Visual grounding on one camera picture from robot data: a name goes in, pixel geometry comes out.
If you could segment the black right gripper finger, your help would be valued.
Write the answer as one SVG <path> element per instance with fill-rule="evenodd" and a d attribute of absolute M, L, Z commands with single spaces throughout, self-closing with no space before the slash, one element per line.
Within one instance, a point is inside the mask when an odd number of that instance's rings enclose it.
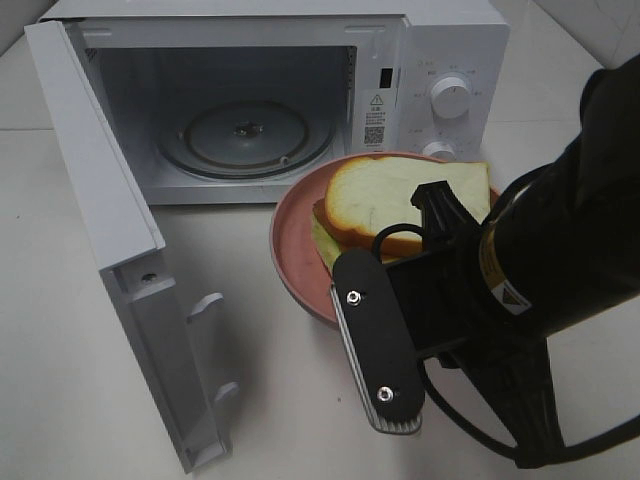
<path fill-rule="evenodd" d="M 565 447 L 547 342 L 464 350 L 464 373 L 516 442 L 519 468 L 539 468 Z"/>
<path fill-rule="evenodd" d="M 420 211 L 424 250 L 455 243 L 480 230 L 480 223 L 446 181 L 419 185 L 411 197 L 411 204 Z"/>

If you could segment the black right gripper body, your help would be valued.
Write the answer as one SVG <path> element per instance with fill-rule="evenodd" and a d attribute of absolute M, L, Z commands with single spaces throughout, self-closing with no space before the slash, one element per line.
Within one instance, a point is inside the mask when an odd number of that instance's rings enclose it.
<path fill-rule="evenodd" d="M 492 224 L 459 223 L 442 229 L 398 223 L 384 241 L 411 233 L 418 246 L 385 268 L 384 365 L 407 370 L 442 357 L 448 367 L 497 363 L 530 349 L 511 326 L 482 278 L 479 249 Z"/>

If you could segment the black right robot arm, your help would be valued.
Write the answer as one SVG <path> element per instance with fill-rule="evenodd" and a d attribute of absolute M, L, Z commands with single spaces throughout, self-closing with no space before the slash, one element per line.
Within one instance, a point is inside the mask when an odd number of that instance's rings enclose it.
<path fill-rule="evenodd" d="M 595 71 L 581 130 L 561 156 L 514 180 L 478 225 L 439 232 L 387 270 L 417 357 L 462 370 L 514 439 L 507 446 L 431 400 L 520 468 L 580 460 L 634 439 L 631 419 L 566 445 L 548 338 L 639 293 L 639 61 Z"/>

